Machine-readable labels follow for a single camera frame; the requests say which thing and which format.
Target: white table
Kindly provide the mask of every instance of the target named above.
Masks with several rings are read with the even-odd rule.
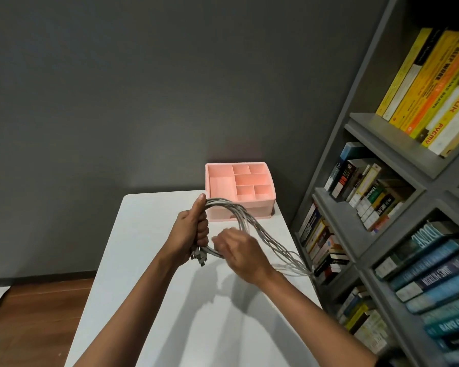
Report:
[[[117,310],[165,242],[177,213],[203,191],[124,197],[85,305],[66,367],[72,366]],[[289,250],[296,250],[277,203],[259,220]],[[210,236],[236,222],[210,222]],[[272,263],[279,259],[260,244]],[[307,277],[289,277],[320,304]],[[255,286],[240,280],[222,259],[189,260],[176,272],[137,366],[318,366],[294,330]]]

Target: gray wall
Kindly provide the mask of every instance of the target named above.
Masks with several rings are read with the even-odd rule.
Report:
[[[210,161],[266,161],[289,222],[384,5],[0,0],[0,277],[96,269],[124,195]]]

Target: cable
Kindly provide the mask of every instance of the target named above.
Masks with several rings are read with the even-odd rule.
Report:
[[[248,213],[245,207],[227,200],[226,198],[208,198],[206,202],[206,210],[213,206],[221,206],[231,211],[238,222],[240,230],[249,233],[248,224],[255,228],[263,243],[269,246],[275,255],[284,262],[284,264],[275,264],[274,268],[291,276],[309,277],[313,275],[312,272],[307,270],[306,266],[301,261],[299,254],[294,251],[289,251],[286,247],[282,246],[279,242],[272,238],[272,236],[267,233],[260,223]],[[204,262],[207,260],[207,254],[223,258],[223,256],[215,249],[209,246],[199,247],[197,245],[194,246],[191,258],[197,258],[199,263],[203,266]]]

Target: bookshelf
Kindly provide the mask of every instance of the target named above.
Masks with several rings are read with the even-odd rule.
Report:
[[[337,299],[362,282],[412,365],[445,367],[442,352],[423,331],[421,319],[408,312],[372,270],[433,211],[439,210],[459,225],[459,146],[442,159],[375,115],[422,27],[416,20],[411,0],[388,1],[290,229],[298,251],[310,266],[296,232],[315,202],[350,258],[330,284],[318,286],[313,282],[326,311],[336,310]],[[347,141],[363,143],[416,190],[375,235],[362,227],[355,209],[346,202],[336,202],[323,188]]]

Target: desk organizer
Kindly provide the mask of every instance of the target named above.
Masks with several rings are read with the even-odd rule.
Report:
[[[265,162],[207,163],[207,197],[222,197],[243,205],[257,219],[272,216],[275,188]],[[231,211],[214,206],[208,209],[208,220],[235,220]]]

